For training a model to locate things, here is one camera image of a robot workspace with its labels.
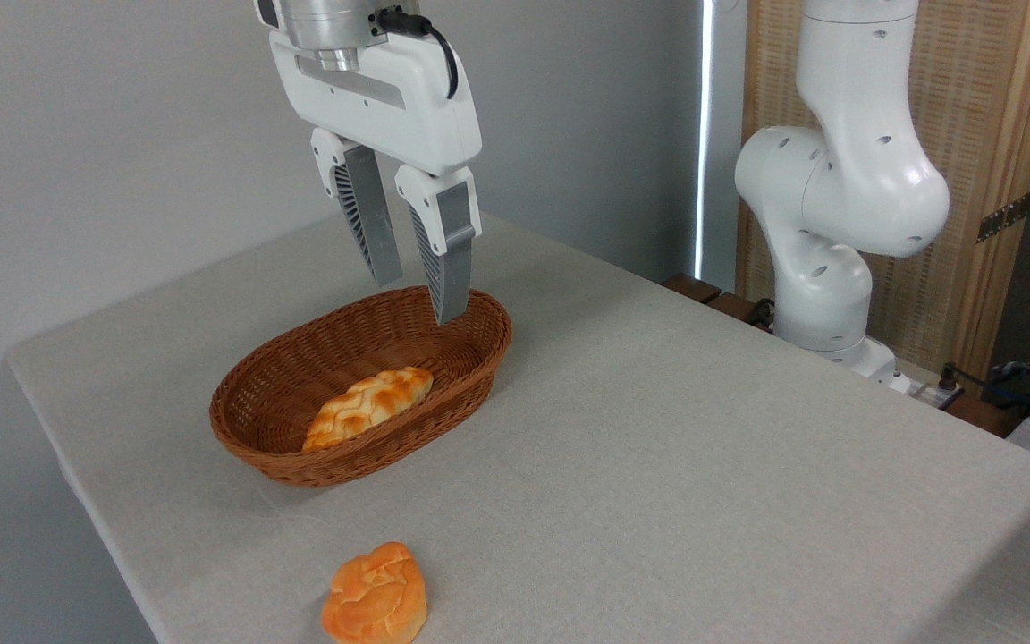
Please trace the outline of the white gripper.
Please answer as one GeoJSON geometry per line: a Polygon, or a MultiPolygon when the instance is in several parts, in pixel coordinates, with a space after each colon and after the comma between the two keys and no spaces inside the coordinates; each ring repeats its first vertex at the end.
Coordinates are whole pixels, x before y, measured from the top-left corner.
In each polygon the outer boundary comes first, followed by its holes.
{"type": "Polygon", "coordinates": [[[482,233],[464,167],[481,152],[481,131],[458,55],[416,1],[258,1],[255,12],[295,113],[318,127],[310,142],[320,179],[376,284],[403,276],[379,151],[407,164],[394,183],[436,323],[455,319],[469,305],[471,245],[482,233]]]}

